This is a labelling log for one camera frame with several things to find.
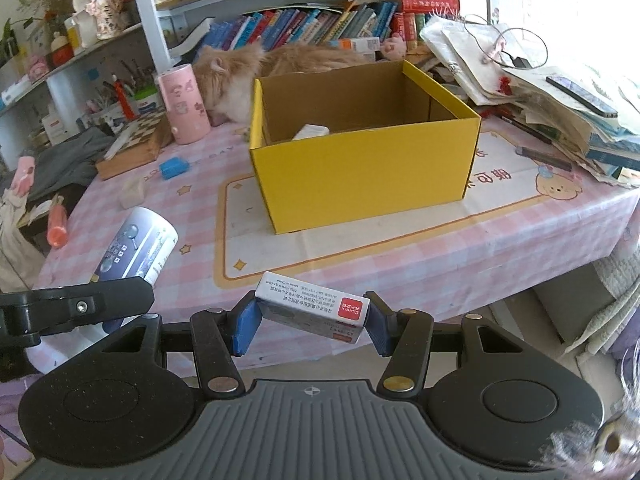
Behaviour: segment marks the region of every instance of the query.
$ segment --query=cat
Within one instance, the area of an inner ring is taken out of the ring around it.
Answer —
[[[213,126],[226,121],[248,125],[255,78],[327,72],[367,62],[353,50],[301,43],[286,44],[270,52],[265,52],[259,43],[229,51],[207,45],[193,64],[193,73]]]

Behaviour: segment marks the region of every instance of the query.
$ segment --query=yellow box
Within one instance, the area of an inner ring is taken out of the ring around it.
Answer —
[[[305,124],[330,135],[291,140]],[[480,117],[407,61],[255,83],[250,154],[277,234],[465,195]]]

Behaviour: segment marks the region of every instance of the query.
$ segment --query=gray ribbed panel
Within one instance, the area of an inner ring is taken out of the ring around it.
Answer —
[[[315,386],[313,397],[305,388]],[[238,400],[210,402],[191,431],[154,457],[107,469],[37,460],[20,480],[561,480],[516,473],[449,449],[408,402],[365,381],[258,381]]]

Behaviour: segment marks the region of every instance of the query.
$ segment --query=screw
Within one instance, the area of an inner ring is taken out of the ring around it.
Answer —
[[[413,390],[415,383],[409,377],[394,375],[387,377],[382,385],[390,392],[402,393]]]
[[[207,388],[219,394],[230,394],[238,389],[238,381],[233,377],[214,377],[207,383]]]

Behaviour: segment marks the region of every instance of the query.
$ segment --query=pink bottle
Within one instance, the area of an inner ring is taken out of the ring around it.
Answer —
[[[191,65],[162,72],[158,76],[158,86],[175,142],[189,144],[209,133],[209,118]]]

